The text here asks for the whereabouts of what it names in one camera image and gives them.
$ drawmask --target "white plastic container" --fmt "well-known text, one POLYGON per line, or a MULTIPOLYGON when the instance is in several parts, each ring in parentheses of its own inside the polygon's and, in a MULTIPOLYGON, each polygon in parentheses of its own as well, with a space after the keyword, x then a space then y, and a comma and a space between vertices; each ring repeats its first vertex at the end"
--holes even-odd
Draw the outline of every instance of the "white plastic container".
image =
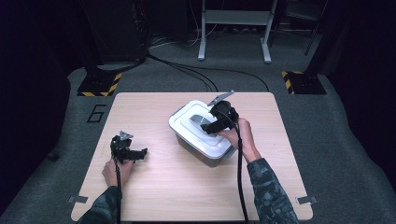
POLYGON ((171 116, 169 126, 184 148, 206 165, 215 167, 223 159, 230 158, 235 148, 226 138, 201 129, 201 122, 216 121, 209 113, 210 108, 201 101, 191 101, 171 116))

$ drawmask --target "black chair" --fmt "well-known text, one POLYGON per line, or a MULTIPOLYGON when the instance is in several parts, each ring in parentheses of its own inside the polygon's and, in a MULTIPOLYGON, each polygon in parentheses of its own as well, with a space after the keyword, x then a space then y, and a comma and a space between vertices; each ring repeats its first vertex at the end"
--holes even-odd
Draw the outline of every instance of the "black chair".
MULTIPOLYGON (((299 24, 304 24, 311 27, 310 41, 308 48, 306 49, 305 55, 308 54, 311 48, 312 42, 314 40, 315 34, 319 28, 321 19, 323 17, 324 11, 326 10, 328 0, 324 1, 287 1, 284 5, 284 9, 281 11, 281 17, 290 20, 290 23, 297 22, 299 24)), ((276 36, 276 30, 280 24, 280 20, 276 23, 273 37, 270 41, 270 46, 276 36)))

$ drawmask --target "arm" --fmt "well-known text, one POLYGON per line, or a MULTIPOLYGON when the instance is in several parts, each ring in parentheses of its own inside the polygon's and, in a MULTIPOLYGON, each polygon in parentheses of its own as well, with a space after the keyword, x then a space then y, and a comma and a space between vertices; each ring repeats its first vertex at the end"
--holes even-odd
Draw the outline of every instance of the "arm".
POLYGON ((107 190, 93 202, 91 209, 78 220, 77 224, 115 223, 119 198, 118 190, 117 186, 108 187, 107 190))
MULTIPOLYGON (((298 223, 288 195, 283 190, 276 174, 268 162, 262 158, 254 144, 250 123, 246 119, 238 120, 242 138, 242 153, 247 161, 247 170, 254 191, 254 203, 261 223, 298 223)), ((227 138, 237 148, 236 130, 221 131, 219 135, 227 138)))
POLYGON ((247 165, 261 223, 298 223, 288 195, 265 159, 247 165))
MULTIPOLYGON (((118 163, 121 188, 128 181, 133 164, 132 161, 118 163)), ((102 174, 105 177, 108 188, 93 202, 91 209, 78 220, 77 224, 108 224, 116 222, 119 188, 117 187, 116 164, 112 159, 106 162, 102 174)))

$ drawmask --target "table top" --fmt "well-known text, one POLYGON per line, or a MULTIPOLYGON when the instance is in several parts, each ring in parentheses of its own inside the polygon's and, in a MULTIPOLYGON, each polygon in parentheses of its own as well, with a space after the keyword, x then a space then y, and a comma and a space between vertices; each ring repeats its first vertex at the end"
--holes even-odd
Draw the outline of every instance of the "table top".
MULTIPOLYGON (((129 221, 232 221, 244 220, 237 187, 237 153, 216 167, 196 159, 177 141, 169 118, 192 100, 209 103, 219 92, 124 92, 111 107, 93 154, 72 219, 78 220, 107 186, 102 170, 111 157, 111 139, 124 131, 134 136, 131 150, 148 148, 137 161, 122 190, 121 220, 129 221)), ((255 144, 267 159, 290 197, 300 220, 313 216, 310 204, 297 204, 306 196, 304 183, 275 97, 268 92, 236 92, 226 99, 241 118, 250 121, 255 144)), ((258 220, 253 189, 245 160, 242 185, 247 214, 258 220)))

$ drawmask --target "person's hand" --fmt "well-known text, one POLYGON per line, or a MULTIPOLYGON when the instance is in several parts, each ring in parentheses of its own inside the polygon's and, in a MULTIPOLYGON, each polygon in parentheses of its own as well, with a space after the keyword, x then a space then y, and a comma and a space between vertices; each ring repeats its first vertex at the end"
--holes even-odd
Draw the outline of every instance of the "person's hand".
MULTIPOLYGON (((239 118, 238 129, 242 138, 242 154, 247 162, 255 161, 262 156, 254 145, 253 133, 251 132, 250 122, 247 119, 239 118)), ((223 136, 230 141, 230 143, 238 148, 238 134, 235 128, 230 131, 220 131, 218 135, 223 136)))
MULTIPOLYGON (((124 163, 118 162, 118 166, 120 168, 120 182, 122 188, 129 179, 133 164, 133 161, 125 161, 124 163)), ((116 164, 114 163, 113 159, 110 159, 110 161, 106 162, 106 165, 102 171, 102 175, 105 177, 108 187, 117 186, 116 164)))

